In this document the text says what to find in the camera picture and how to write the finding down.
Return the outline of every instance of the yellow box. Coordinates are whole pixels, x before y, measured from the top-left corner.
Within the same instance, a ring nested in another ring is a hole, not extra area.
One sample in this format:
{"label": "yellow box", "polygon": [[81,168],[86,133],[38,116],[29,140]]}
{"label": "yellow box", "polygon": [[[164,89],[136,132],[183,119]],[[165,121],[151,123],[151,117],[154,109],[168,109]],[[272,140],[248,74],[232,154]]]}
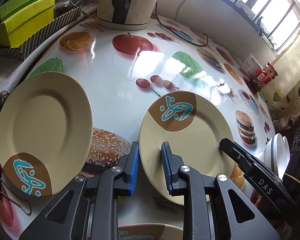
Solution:
{"label": "yellow box", "polygon": [[42,27],[53,21],[54,0],[38,0],[0,24],[0,45],[19,47]]}

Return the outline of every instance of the yellow rubber band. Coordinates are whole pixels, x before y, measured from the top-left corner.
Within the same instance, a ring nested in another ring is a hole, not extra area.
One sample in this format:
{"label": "yellow rubber band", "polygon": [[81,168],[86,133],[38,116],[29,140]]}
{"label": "yellow rubber band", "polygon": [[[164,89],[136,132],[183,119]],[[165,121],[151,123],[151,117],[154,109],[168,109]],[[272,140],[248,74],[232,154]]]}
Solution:
{"label": "yellow rubber band", "polygon": [[300,184],[300,180],[296,179],[295,177],[292,177],[291,175],[285,173],[285,175],[289,176],[290,178],[294,179],[296,182],[298,182]]}

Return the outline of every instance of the black power cord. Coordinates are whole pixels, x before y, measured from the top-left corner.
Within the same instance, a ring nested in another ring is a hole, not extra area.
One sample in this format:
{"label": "black power cord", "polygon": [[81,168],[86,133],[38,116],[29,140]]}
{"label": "black power cord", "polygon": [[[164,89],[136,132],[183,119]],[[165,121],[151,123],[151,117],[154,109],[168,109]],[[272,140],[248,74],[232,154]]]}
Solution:
{"label": "black power cord", "polygon": [[205,34],[205,33],[203,33],[203,35],[206,35],[206,37],[207,37],[207,42],[206,42],[206,44],[199,45],[199,44],[195,44],[195,43],[193,43],[193,42],[191,42],[191,41],[188,41],[188,40],[186,40],[186,39],[180,37],[180,36],[179,36],[178,34],[176,34],[173,30],[170,30],[169,28],[167,28],[166,26],[164,26],[164,25],[160,22],[160,20],[159,20],[159,18],[158,18],[158,15],[157,15],[157,3],[155,3],[155,17],[157,18],[158,22],[159,22],[164,28],[166,28],[167,30],[171,31],[174,35],[176,35],[178,38],[182,39],[183,41],[188,42],[188,43],[190,43],[190,44],[192,44],[192,45],[194,45],[194,46],[197,46],[197,47],[205,47],[205,46],[208,45],[208,41],[209,41],[209,40],[208,40],[207,34]]}

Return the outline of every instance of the window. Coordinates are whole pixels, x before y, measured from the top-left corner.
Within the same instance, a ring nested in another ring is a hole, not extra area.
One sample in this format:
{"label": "window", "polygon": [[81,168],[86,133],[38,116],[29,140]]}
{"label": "window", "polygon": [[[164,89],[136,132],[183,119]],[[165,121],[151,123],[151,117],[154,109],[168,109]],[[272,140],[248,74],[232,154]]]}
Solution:
{"label": "window", "polygon": [[242,8],[255,24],[261,19],[260,27],[277,51],[293,40],[300,25],[300,9],[293,0],[230,1]]}

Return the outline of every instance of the curtain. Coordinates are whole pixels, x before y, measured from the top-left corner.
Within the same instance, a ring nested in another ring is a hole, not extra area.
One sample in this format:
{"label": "curtain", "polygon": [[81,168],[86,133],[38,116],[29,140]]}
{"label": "curtain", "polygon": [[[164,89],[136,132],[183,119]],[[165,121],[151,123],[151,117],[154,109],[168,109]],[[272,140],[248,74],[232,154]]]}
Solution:
{"label": "curtain", "polygon": [[278,76],[262,90],[276,132],[289,129],[300,116],[300,30],[272,62]]}

